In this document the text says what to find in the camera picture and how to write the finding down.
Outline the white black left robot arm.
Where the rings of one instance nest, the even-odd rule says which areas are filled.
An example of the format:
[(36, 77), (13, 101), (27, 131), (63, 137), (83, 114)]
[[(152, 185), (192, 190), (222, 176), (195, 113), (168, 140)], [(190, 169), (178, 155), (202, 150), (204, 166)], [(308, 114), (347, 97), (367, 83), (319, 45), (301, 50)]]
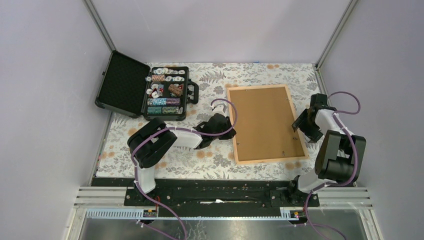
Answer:
[(192, 128), (171, 126), (154, 118), (127, 141), (134, 164), (134, 184), (138, 189), (136, 199), (144, 206), (154, 202), (155, 167), (171, 148), (200, 150), (215, 140), (230, 140), (236, 134), (230, 118), (220, 113)]

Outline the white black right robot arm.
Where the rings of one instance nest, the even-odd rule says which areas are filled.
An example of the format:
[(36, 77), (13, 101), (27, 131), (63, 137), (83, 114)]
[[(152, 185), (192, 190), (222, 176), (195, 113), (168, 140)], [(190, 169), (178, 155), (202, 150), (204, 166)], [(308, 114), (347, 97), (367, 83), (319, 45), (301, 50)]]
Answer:
[(305, 203), (318, 190), (344, 187), (359, 177), (367, 141), (346, 127), (340, 119), (342, 111), (330, 106), (328, 99), (326, 94), (313, 94), (309, 108), (291, 125), (310, 143), (322, 140), (314, 169), (296, 176), (289, 184), (285, 197), (293, 206)]

